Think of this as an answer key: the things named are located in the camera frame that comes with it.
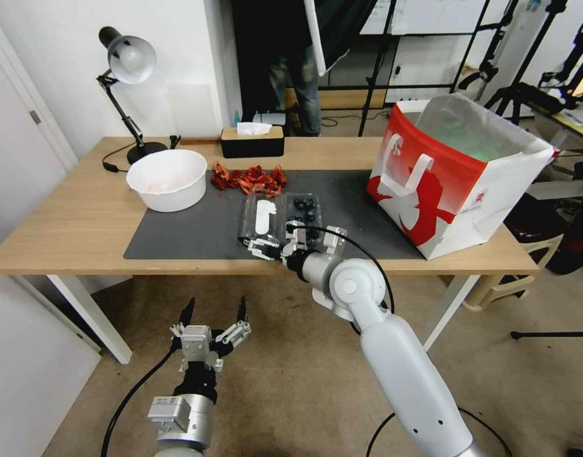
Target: tissue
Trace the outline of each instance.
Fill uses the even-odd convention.
[[[262,123],[238,123],[236,125],[237,135],[264,135],[270,131],[272,125]]]

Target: jeans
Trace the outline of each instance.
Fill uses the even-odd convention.
[[[299,121],[303,133],[318,136],[321,133],[321,104],[318,100],[318,74],[315,54],[311,46],[276,54],[268,66],[268,80],[276,98],[276,109],[285,109],[285,81],[287,71],[296,91]]]

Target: door hinge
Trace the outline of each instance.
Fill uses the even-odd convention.
[[[33,119],[37,125],[41,124],[42,120],[39,118],[39,115],[37,112],[35,112],[35,110],[29,111],[29,116],[31,116],[31,119]]]

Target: tissue box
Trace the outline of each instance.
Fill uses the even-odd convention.
[[[240,157],[280,157],[285,149],[285,136],[280,126],[272,126],[264,135],[238,135],[236,128],[221,131],[221,149],[227,159]]]

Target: red and white bag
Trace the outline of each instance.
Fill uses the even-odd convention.
[[[431,99],[415,126],[400,106],[367,191],[427,259],[488,241],[552,146],[459,94]]]

